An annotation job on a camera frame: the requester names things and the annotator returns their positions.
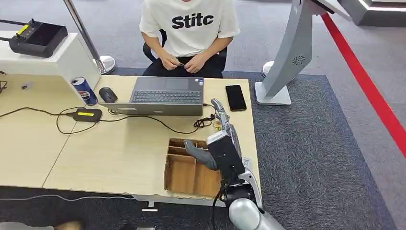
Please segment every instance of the laptop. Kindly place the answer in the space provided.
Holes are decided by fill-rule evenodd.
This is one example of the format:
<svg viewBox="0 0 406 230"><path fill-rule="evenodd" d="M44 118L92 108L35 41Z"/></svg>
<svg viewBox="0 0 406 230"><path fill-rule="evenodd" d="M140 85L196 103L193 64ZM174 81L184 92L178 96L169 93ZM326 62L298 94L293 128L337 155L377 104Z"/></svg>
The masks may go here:
<svg viewBox="0 0 406 230"><path fill-rule="evenodd" d="M203 78L138 77L128 103L100 103L126 115L202 116Z"/></svg>

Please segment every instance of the white t-shirt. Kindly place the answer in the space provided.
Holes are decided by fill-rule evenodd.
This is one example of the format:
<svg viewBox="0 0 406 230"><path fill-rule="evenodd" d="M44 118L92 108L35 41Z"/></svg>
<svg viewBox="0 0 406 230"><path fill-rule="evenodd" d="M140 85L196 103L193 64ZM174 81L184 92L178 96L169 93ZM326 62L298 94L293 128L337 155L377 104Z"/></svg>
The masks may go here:
<svg viewBox="0 0 406 230"><path fill-rule="evenodd" d="M240 33L234 0L145 0L140 30L149 37L167 32L164 49L175 57L199 54L219 38Z"/></svg>

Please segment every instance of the pole base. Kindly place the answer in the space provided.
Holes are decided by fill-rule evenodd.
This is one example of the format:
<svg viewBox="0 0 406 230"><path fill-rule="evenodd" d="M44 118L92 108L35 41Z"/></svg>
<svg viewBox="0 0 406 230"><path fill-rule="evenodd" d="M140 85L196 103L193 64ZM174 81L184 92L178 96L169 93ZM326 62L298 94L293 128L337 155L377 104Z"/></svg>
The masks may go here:
<svg viewBox="0 0 406 230"><path fill-rule="evenodd" d="M100 71L100 74L109 74L115 69L115 60L111 56L100 56L100 61L103 63L105 71Z"/></svg>
<svg viewBox="0 0 406 230"><path fill-rule="evenodd" d="M275 96L266 97L262 82L255 83L255 95L257 97L258 104L268 105L291 105L291 97L289 96L288 87L284 86Z"/></svg>
<svg viewBox="0 0 406 230"><path fill-rule="evenodd" d="M264 77L266 77L269 73L269 70L272 68L273 63L275 63L274 61L268 61L267 63L265 63L265 65L262 67L262 75L264 75Z"/></svg>

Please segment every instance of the black mouse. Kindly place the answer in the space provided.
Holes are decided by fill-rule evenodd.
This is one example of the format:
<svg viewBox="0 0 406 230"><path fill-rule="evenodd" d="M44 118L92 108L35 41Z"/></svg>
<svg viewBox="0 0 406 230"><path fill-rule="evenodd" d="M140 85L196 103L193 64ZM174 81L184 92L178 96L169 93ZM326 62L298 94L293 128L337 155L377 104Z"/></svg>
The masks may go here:
<svg viewBox="0 0 406 230"><path fill-rule="evenodd" d="M118 99L113 90L111 90L109 87L101 88L99 90L99 95L106 103L114 103Z"/></svg>

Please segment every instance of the red stripe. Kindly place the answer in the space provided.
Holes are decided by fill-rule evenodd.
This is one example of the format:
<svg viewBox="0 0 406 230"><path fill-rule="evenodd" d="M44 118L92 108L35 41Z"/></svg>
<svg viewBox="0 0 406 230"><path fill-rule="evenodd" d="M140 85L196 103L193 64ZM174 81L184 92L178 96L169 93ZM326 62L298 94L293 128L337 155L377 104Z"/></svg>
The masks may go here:
<svg viewBox="0 0 406 230"><path fill-rule="evenodd" d="M328 31L330 31L331 36L336 42L336 45L343 55L352 74L360 85L362 91L364 91L365 96L367 96L369 102L385 125L389 134L392 136L393 140L399 147L400 151L403 153L404 157L406 157L406 131L403 128L402 124L396 118L395 114L392 112L385 99L379 93L378 89L372 82L371 78L368 76L365 69L362 67L360 61L351 50L347 41L338 30L329 14L326 13L321 17L326 24Z"/></svg>

